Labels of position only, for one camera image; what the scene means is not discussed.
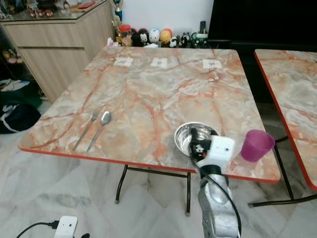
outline fork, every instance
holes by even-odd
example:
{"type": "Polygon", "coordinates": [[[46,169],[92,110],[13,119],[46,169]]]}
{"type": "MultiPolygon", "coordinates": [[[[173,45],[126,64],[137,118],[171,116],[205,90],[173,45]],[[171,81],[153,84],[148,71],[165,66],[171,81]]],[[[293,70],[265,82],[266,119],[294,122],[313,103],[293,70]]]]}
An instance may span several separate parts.
{"type": "Polygon", "coordinates": [[[77,149],[77,147],[80,144],[81,140],[84,138],[85,134],[87,133],[91,123],[93,123],[93,121],[97,120],[98,115],[99,115],[99,111],[94,110],[93,115],[92,115],[88,125],[86,126],[85,130],[83,131],[83,133],[81,134],[79,140],[77,141],[76,145],[74,146],[73,151],[75,151],[77,149]]]}

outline paper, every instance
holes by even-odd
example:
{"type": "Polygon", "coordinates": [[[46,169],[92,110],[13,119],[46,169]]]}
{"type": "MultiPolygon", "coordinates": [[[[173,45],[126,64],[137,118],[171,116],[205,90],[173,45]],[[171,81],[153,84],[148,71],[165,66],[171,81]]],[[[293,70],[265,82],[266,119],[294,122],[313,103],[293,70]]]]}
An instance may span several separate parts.
{"type": "Polygon", "coordinates": [[[144,48],[158,48],[159,46],[157,45],[157,44],[154,44],[154,43],[152,43],[152,44],[149,44],[149,45],[147,45],[147,46],[144,46],[144,48]]]}
{"type": "Polygon", "coordinates": [[[133,59],[129,58],[129,57],[128,58],[118,57],[118,58],[116,58],[113,65],[130,67],[132,61],[133,61],[133,59]]]}
{"type": "Polygon", "coordinates": [[[167,58],[154,58],[151,63],[152,67],[167,68],[167,58]]]}
{"type": "Polygon", "coordinates": [[[222,68],[221,62],[214,59],[203,59],[203,69],[222,68]]]}

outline metal table leg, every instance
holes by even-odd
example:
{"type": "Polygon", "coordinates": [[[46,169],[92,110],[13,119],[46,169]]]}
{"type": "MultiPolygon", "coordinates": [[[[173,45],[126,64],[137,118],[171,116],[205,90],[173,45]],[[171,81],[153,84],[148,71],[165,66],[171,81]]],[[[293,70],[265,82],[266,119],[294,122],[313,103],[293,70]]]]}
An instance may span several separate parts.
{"type": "Polygon", "coordinates": [[[115,196],[115,202],[114,202],[115,204],[119,203],[120,191],[121,191],[121,187],[122,187],[122,184],[123,184],[123,181],[124,181],[125,174],[127,173],[127,170],[128,170],[128,165],[125,165],[124,169],[123,169],[123,173],[122,173],[121,179],[120,179],[120,182],[119,182],[119,185],[118,185],[117,195],[115,196]]]}
{"type": "Polygon", "coordinates": [[[190,189],[190,173],[187,173],[187,203],[186,203],[186,216],[190,216],[190,195],[191,195],[191,189],[190,189]]]}
{"type": "Polygon", "coordinates": [[[127,173],[127,170],[146,172],[146,173],[150,173],[150,174],[159,174],[159,175],[167,175],[167,176],[173,176],[173,177],[187,178],[186,216],[190,216],[190,197],[191,197],[191,188],[190,188],[191,175],[190,175],[190,173],[187,173],[187,175],[182,175],[182,174],[175,174],[175,173],[157,171],[157,170],[152,170],[152,169],[148,170],[148,169],[142,169],[142,168],[134,168],[134,167],[129,167],[128,165],[125,165],[120,182],[119,182],[119,185],[118,185],[117,194],[115,197],[115,204],[119,203],[120,191],[121,191],[121,187],[122,187],[125,175],[127,173]]]}
{"type": "MultiPolygon", "coordinates": [[[[285,136],[285,137],[283,137],[281,139],[276,140],[275,143],[279,143],[279,142],[282,142],[282,141],[287,140],[287,139],[288,139],[288,137],[285,136]]],[[[286,171],[285,171],[281,156],[279,154],[279,151],[278,151],[278,148],[277,148],[276,145],[274,146],[274,150],[275,150],[275,154],[276,154],[276,157],[277,157],[278,164],[279,164],[279,166],[281,168],[281,171],[282,171],[282,175],[283,175],[283,178],[284,178],[284,181],[285,181],[285,185],[286,185],[286,188],[287,188],[287,191],[288,191],[290,199],[289,200],[280,200],[280,201],[267,201],[267,202],[249,203],[248,204],[249,207],[253,208],[253,207],[262,207],[262,206],[269,206],[269,205],[294,204],[294,203],[307,202],[307,201],[311,201],[311,200],[317,199],[317,194],[311,195],[311,196],[307,196],[307,197],[298,198],[298,199],[294,198],[292,187],[291,187],[291,185],[289,183],[289,180],[288,180],[288,177],[287,177],[287,174],[286,174],[286,171]]]]}

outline tile floor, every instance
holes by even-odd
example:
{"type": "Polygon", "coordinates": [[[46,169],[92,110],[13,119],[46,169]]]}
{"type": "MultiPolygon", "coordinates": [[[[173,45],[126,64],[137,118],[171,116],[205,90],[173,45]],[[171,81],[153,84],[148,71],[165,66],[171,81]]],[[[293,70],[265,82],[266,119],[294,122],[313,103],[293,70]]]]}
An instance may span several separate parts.
{"type": "MultiPolygon", "coordinates": [[[[44,112],[50,105],[44,104],[44,112]]],[[[285,132],[274,105],[258,105],[265,127],[276,138],[285,132]]],[[[0,237],[14,238],[32,223],[75,215],[75,238],[200,238],[204,237],[197,201],[199,178],[192,176],[191,216],[185,216],[184,178],[128,171],[120,203],[116,187],[123,165],[22,152],[17,144],[25,132],[1,135],[0,237]]],[[[313,194],[303,179],[288,141],[279,145],[296,197],[313,194]]],[[[230,179],[242,219],[243,238],[317,237],[317,201],[251,209],[247,203],[286,199],[277,184],[230,179]]],[[[52,238],[54,231],[37,226],[23,238],[52,238]]]]}

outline table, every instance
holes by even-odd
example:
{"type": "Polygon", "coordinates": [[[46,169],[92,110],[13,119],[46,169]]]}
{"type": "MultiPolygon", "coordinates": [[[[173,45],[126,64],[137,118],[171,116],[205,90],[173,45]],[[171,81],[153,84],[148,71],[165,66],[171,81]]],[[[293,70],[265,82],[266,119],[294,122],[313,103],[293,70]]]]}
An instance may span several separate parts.
{"type": "MultiPolygon", "coordinates": [[[[287,132],[276,142],[290,140],[307,184],[317,190],[317,53],[256,50],[255,56],[287,132]]],[[[294,199],[276,154],[291,197],[288,203],[316,199],[294,199]]]]}
{"type": "Polygon", "coordinates": [[[264,126],[234,50],[105,47],[28,131],[19,148],[125,164],[119,193],[128,166],[185,172],[190,198],[190,173],[195,169],[173,141],[175,130],[189,121],[204,122],[236,141],[224,174],[279,181],[272,151],[256,163],[239,155],[247,131],[264,126]],[[72,151],[95,109],[111,111],[112,121],[89,153],[98,121],[72,151]]]}

